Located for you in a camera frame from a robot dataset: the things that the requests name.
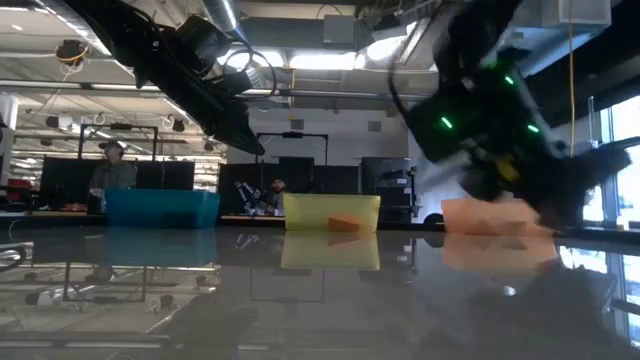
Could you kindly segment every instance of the green led light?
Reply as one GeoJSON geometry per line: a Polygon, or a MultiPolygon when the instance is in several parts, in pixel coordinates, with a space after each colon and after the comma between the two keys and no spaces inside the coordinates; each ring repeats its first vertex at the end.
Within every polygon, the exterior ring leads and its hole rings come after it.
{"type": "Polygon", "coordinates": [[[440,120],[442,120],[442,122],[443,122],[445,125],[447,125],[447,127],[448,127],[449,129],[453,129],[453,125],[451,125],[451,122],[449,122],[449,120],[447,120],[447,118],[446,118],[446,117],[444,117],[444,116],[443,116],[443,117],[441,117],[441,118],[440,118],[440,120]]]}

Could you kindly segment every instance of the pillar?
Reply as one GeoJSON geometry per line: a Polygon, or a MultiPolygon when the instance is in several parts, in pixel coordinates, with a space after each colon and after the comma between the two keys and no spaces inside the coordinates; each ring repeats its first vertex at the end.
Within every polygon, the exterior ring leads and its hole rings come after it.
{"type": "Polygon", "coordinates": [[[11,149],[13,133],[18,122],[18,98],[13,95],[0,95],[0,115],[2,116],[2,142],[0,142],[0,185],[7,185],[11,172],[11,149]]]}

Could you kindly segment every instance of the orange object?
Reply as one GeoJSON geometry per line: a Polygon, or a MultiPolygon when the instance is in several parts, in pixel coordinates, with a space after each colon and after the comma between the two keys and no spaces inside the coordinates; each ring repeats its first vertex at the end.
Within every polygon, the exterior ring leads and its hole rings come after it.
{"type": "Polygon", "coordinates": [[[329,216],[329,231],[358,232],[360,231],[360,219],[355,216],[332,215],[329,216]]]}
{"type": "Polygon", "coordinates": [[[553,230],[537,224],[538,214],[519,199],[489,203],[471,198],[442,201],[448,233],[467,235],[551,237],[553,230]]]}

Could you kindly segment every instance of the window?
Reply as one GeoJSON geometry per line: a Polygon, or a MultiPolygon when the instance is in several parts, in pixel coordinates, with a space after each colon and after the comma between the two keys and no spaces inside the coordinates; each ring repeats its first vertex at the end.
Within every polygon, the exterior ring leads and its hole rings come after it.
{"type": "Polygon", "coordinates": [[[585,269],[607,273],[607,257],[602,251],[560,247],[560,258],[568,268],[584,266],[585,269]]]}
{"type": "MultiPolygon", "coordinates": [[[[625,255],[623,262],[626,300],[640,305],[640,257],[625,255]]],[[[629,314],[629,337],[632,345],[640,345],[640,316],[636,314],[629,314]]]]}
{"type": "Polygon", "coordinates": [[[602,187],[600,185],[589,190],[585,206],[582,209],[582,218],[589,221],[604,220],[604,206],[602,202],[602,187]]]}
{"type": "MultiPolygon", "coordinates": [[[[611,108],[613,139],[624,140],[640,136],[640,96],[611,108]]],[[[628,149],[632,164],[618,173],[618,223],[640,221],[640,146],[628,149]]]]}

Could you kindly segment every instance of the yellow translucent container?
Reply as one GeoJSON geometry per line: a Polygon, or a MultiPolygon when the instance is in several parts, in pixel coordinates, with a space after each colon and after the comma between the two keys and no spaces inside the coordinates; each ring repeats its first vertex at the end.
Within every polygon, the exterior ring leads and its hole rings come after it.
{"type": "Polygon", "coordinates": [[[375,232],[380,196],[284,194],[289,231],[375,232]]]}
{"type": "Polygon", "coordinates": [[[376,233],[287,231],[280,266],[284,269],[380,270],[376,233]]]}

